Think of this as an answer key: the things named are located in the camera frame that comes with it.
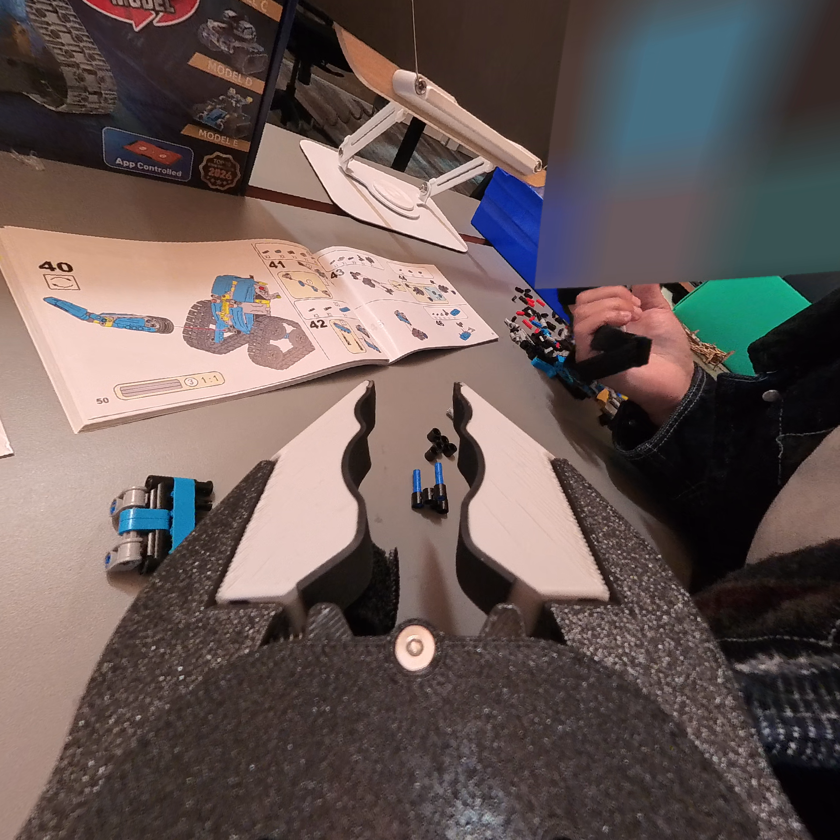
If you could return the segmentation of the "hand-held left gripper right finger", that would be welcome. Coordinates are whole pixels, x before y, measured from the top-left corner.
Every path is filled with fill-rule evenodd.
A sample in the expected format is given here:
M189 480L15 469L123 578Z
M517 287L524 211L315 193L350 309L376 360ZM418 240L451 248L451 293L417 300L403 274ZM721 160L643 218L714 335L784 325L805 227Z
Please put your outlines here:
M484 613L511 603L535 627L547 602L608 602L610 591L550 451L464 383L454 386L458 469L469 484L456 573Z

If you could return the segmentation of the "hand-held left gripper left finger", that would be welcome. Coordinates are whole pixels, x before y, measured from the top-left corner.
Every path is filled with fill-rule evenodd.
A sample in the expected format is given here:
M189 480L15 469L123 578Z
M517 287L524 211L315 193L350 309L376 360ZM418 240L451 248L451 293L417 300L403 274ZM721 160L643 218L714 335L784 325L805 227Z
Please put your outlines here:
M356 601L373 570L359 487L374 425L375 384L365 381L274 457L217 603L277 603L297 632L309 607Z

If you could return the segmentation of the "person's right forearm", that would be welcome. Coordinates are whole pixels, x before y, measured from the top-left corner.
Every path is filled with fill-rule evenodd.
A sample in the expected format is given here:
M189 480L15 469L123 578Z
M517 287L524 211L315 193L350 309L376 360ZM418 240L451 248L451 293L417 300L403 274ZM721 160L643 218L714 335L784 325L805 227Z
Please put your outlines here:
M763 515L839 424L839 290L749 346L755 375L696 367L659 429L627 401L616 451L663 498L696 552L694 591L741 568Z

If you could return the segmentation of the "grey desk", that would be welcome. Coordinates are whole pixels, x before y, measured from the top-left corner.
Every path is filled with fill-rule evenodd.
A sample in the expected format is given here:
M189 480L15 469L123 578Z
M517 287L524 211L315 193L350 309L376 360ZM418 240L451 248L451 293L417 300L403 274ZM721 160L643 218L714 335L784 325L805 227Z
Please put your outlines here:
M683 583L690 577L688 555L665 515L614 460L595 407L545 380L509 340L503 320L522 283L492 247L471 240L469 252L459 255L328 212L298 137L283 129L265 129L251 184L308 204L216 195L53 161L39 171L3 155L2 224L114 238L268 237L311 249L362 247L436 265L500 340L75 435L3 282L2 420L14 456L1 464L2 838L15 837L37 802L91 670L145 583L132 575L110 581L102 568L112 546L114 494L155 473L212 480L222 497L363 378L375 380L376 422L372 468L361 490L373 541L398 548L401 618L426 618L452 634L473 634L482 621L455 577L457 516L466 492L457 468L444 467L447 518L412 511L408 500L413 469L432 472L423 457L427 431L452 428L445 412L455 381L572 462Z

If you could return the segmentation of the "person's right hand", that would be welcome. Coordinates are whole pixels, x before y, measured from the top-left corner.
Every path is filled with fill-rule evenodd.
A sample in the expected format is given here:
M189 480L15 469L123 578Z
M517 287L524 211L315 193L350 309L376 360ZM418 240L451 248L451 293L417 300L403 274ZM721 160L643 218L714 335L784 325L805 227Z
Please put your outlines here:
M604 324L651 339L646 365L607 377L605 383L640 406L655 426L662 425L687 394L695 363L687 336L659 285L583 290L572 312L580 361L594 355L592 336Z

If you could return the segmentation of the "pile of small brick parts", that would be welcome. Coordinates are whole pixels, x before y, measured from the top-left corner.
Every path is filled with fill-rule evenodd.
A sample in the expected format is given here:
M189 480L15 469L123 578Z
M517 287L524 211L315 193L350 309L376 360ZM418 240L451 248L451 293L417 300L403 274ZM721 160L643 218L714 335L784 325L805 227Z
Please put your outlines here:
M600 382L581 378L574 367L574 337L568 321L528 287L516 287L517 307L505 319L511 341L521 347L531 365L560 382L577 400L594 400L601 410L599 423L609 427L626 400Z

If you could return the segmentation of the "straw coloured scraps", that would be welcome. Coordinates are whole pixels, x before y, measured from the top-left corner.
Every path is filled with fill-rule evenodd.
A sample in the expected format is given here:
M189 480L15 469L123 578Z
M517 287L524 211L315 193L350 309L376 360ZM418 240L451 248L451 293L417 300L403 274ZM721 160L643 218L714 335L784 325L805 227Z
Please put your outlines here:
M733 351L721 350L716 344L708 343L698 338L698 331L691 331L681 323L689 342L691 352L708 368L712 370L723 369L727 360L733 355Z

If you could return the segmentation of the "black connector with blue pin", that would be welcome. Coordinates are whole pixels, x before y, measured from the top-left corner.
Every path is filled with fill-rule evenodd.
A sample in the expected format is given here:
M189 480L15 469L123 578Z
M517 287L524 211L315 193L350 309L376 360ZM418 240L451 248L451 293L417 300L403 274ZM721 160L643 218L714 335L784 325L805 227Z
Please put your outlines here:
M439 460L434 462L434 483L423 489L423 504L442 516L448 514L448 492L444 482L443 464Z

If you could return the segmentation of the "green mat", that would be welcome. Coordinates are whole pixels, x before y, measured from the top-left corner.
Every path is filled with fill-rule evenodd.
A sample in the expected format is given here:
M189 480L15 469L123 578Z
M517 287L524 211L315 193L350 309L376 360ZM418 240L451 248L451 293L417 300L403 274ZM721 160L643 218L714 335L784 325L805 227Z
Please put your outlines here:
M675 315L699 340L733 352L726 360L731 372L753 375L751 342L809 305L778 276L711 280L676 303Z

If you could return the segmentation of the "blue grey brick assembly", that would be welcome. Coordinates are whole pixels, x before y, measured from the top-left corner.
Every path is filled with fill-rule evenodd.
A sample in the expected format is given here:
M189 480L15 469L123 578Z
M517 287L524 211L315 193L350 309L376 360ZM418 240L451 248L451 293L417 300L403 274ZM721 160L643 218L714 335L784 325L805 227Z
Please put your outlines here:
M172 476L148 476L114 498L112 525L119 541L105 558L107 571L154 572L213 506L214 484Z

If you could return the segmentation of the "blue plastic bin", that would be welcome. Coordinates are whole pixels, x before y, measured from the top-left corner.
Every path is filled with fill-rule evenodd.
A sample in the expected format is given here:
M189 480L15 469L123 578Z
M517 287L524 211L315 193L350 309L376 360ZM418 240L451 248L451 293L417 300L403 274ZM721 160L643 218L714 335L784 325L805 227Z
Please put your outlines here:
M543 188L497 168L471 223L532 285L537 268Z

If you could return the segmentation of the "person's leg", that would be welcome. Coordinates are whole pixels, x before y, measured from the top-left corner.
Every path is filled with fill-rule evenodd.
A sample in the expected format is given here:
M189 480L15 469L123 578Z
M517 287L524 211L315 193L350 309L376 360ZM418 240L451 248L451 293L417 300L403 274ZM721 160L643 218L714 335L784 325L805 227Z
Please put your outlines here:
M752 539L747 564L839 537L839 430L814 449L773 500Z

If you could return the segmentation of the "open instruction booklet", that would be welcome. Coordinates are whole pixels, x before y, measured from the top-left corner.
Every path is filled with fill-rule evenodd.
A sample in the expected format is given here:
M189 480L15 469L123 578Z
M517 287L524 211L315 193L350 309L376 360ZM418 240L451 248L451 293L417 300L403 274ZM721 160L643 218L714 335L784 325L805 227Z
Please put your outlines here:
M497 340L435 266L358 248L3 227L2 270L75 433Z

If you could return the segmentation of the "white laptop stand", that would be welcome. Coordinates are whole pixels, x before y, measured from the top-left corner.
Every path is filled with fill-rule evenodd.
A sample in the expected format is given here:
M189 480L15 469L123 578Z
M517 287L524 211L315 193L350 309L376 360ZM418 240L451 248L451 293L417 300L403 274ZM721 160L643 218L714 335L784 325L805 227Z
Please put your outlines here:
M434 197L470 178L500 167L526 181L541 172L541 160L486 125L433 82L416 72L385 73L389 104L347 137L337 149L310 140L300 147L331 200L361 222L447 247L467 251L464 239L434 202ZM410 112L477 157L415 186L356 159L364 147Z

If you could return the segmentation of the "dark patterned garment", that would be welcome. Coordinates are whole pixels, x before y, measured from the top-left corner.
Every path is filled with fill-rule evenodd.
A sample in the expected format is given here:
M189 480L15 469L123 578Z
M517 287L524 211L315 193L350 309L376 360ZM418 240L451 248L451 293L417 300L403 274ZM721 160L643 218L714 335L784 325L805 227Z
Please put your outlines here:
M775 554L695 595L776 765L839 767L839 541Z

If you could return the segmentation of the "wooden panel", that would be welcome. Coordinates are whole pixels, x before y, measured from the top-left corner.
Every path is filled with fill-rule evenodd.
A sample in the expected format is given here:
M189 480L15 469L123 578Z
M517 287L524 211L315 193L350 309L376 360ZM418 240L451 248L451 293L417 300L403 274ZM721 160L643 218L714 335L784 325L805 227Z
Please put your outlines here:
M338 24L333 24L333 29L353 74L375 94L393 100L392 79L398 70L397 65Z

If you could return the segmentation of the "black chair base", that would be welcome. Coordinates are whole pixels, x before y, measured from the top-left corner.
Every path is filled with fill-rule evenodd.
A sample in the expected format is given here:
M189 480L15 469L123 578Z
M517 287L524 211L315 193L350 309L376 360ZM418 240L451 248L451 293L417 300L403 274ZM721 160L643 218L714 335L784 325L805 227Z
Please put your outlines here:
M343 55L332 19L305 1L298 2L287 51L293 58L290 79L284 89L276 90L271 108L279 111L281 126L291 125L296 129L303 114L295 99L297 82L308 85L312 67L342 77L345 71L350 71L350 65Z

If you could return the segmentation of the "dark blue toy box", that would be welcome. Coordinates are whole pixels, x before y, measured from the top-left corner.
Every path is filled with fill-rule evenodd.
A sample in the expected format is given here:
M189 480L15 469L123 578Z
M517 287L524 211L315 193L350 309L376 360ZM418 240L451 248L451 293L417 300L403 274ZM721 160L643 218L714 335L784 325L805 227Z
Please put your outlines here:
M297 5L2 1L2 151L242 193Z

